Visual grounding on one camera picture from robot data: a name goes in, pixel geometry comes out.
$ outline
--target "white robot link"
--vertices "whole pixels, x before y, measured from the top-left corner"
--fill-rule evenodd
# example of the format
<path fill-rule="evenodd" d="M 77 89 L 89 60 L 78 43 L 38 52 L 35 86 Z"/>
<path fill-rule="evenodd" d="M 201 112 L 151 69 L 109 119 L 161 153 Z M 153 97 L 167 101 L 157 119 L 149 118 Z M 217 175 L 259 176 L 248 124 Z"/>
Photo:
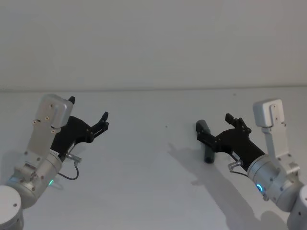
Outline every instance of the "white robot link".
<path fill-rule="evenodd" d="M 216 137 L 210 134 L 204 120 L 196 123 L 197 140 L 206 145 L 204 161 L 213 163 L 216 152 L 228 153 L 235 160 L 228 165 L 230 172 L 247 176 L 265 201 L 271 200 L 280 210 L 290 213 L 289 230 L 307 230 L 307 186 L 299 180 L 300 167 L 288 148 L 283 103 L 270 99 L 254 103 L 253 109 L 256 125 L 265 134 L 268 154 L 250 141 L 251 129 L 242 118 L 226 114 L 226 122 L 234 128 Z M 247 174 L 235 172 L 238 166 Z"/>
<path fill-rule="evenodd" d="M 43 97 L 24 158 L 6 185 L 0 185 L 0 230 L 22 230 L 23 209 L 37 202 L 57 174 L 77 179 L 81 158 L 72 155 L 71 150 L 80 142 L 91 143 L 108 129 L 107 112 L 92 127 L 71 116 L 74 101 L 74 97 L 65 100 L 54 94 Z M 66 158 L 74 161 L 75 178 L 59 173 Z"/>

